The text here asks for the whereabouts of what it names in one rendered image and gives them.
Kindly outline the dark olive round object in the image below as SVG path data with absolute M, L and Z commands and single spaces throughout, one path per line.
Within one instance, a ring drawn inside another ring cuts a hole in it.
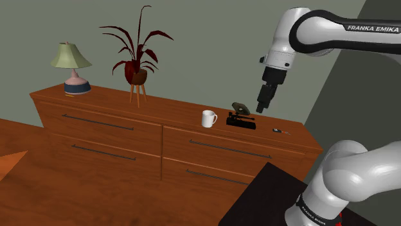
M 243 103 L 233 102 L 232 107 L 238 115 L 248 116 L 250 114 L 249 109 Z

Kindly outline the black stapler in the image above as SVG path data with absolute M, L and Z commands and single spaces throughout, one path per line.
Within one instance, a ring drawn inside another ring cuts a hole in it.
M 239 113 L 229 113 L 229 116 L 226 119 L 226 125 L 230 126 L 237 126 L 241 128 L 248 128 L 248 129 L 256 129 L 256 123 L 254 122 L 253 117 L 245 117 L 241 116 Z

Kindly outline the white mug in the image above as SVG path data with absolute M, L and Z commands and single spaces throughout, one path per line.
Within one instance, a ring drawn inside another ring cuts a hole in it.
M 212 110 L 202 111 L 202 122 L 201 125 L 205 128 L 211 128 L 217 121 L 218 116 Z

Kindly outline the dark robot stand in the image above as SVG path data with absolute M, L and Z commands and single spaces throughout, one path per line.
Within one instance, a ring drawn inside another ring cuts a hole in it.
M 307 185 L 268 162 L 218 226 L 287 226 L 285 211 Z

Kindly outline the red potted plant on stand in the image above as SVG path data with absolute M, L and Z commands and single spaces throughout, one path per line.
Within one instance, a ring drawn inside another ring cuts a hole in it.
M 116 63 L 113 68 L 112 68 L 112 74 L 114 74 L 114 70 L 121 66 L 124 65 L 124 75 L 126 81 L 130 84 L 130 98 L 129 102 L 132 103 L 133 96 L 134 96 L 134 91 L 136 91 L 136 99 L 137 99 L 137 106 L 140 108 L 140 98 L 141 98 L 141 93 L 143 93 L 143 98 L 145 103 L 147 102 L 147 94 L 145 90 L 145 82 L 147 80 L 148 76 L 148 71 L 154 72 L 157 69 L 157 66 L 155 63 L 158 63 L 158 58 L 156 54 L 154 53 L 153 50 L 147 48 L 147 41 L 151 37 L 155 36 L 161 36 L 165 37 L 167 39 L 173 40 L 171 36 L 166 34 L 163 31 L 160 30 L 154 30 L 151 31 L 147 37 L 144 39 L 142 43 L 140 43 L 140 36 L 141 36 L 141 21 L 142 21 L 142 15 L 143 15 L 143 10 L 145 8 L 151 8 L 150 5 L 145 5 L 141 8 L 140 11 L 140 16 L 139 16 L 139 22 L 138 22 L 138 31 L 137 31 L 137 40 L 136 40 L 136 45 L 134 45 L 134 41 L 132 37 L 130 36 L 130 33 L 118 26 L 100 26 L 100 28 L 112 28 L 115 30 L 118 30 L 122 32 L 126 40 L 116 34 L 113 33 L 103 33 L 103 35 L 110 35 L 113 37 L 116 37 L 123 43 L 123 47 L 118 51 L 121 53 L 122 51 L 127 50 L 130 55 L 129 60 L 121 60 L 118 63 Z

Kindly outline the brown wooden chest of drawers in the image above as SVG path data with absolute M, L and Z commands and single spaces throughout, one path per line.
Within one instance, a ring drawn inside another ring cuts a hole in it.
M 226 125 L 229 111 L 217 108 L 217 121 L 205 128 L 204 105 L 141 96 L 138 108 L 127 92 L 97 86 L 68 95 L 56 85 L 31 98 L 58 146 L 104 153 L 131 171 L 201 191 L 241 193 L 268 162 L 303 180 L 322 152 L 303 124 L 273 117 L 248 116 L 253 130 Z

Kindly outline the green shade table lamp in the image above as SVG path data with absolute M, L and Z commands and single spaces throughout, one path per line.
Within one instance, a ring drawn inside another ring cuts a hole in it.
M 81 95 L 91 91 L 90 83 L 80 77 L 76 69 L 90 67 L 92 64 L 85 59 L 75 44 L 61 42 L 58 44 L 56 57 L 51 61 L 55 68 L 71 69 L 71 76 L 64 82 L 64 92 L 68 95 Z

